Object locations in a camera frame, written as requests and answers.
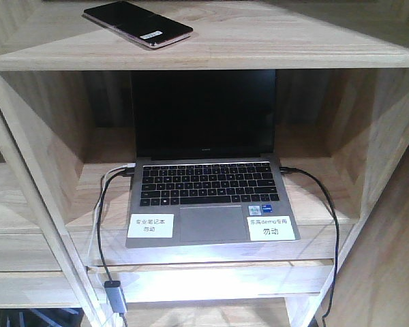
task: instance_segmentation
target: white label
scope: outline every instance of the white label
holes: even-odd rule
[[[140,36],[140,38],[143,39],[143,40],[147,40],[147,39],[149,39],[151,37],[155,37],[155,36],[158,36],[158,35],[161,35],[161,34],[162,34],[161,31],[154,31],[154,32],[149,33],[149,34],[142,35],[142,36]]]
[[[295,240],[289,216],[247,217],[250,240]]]
[[[174,220],[172,214],[132,214],[127,237],[172,238]]]

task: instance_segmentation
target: smartphone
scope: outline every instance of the smartphone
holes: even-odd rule
[[[83,17],[152,49],[183,40],[193,31],[187,25],[127,1],[85,9]]]

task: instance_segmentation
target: laptop screen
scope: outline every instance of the laptop screen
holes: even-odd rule
[[[132,106],[140,157],[273,151],[275,70],[132,72]]]

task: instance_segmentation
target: laptop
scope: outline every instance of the laptop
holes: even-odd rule
[[[126,247],[300,239],[273,152],[275,70],[131,75]]]

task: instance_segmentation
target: laptop keyboard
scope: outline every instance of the laptop keyboard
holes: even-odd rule
[[[141,206],[278,201],[269,162],[144,166]]]

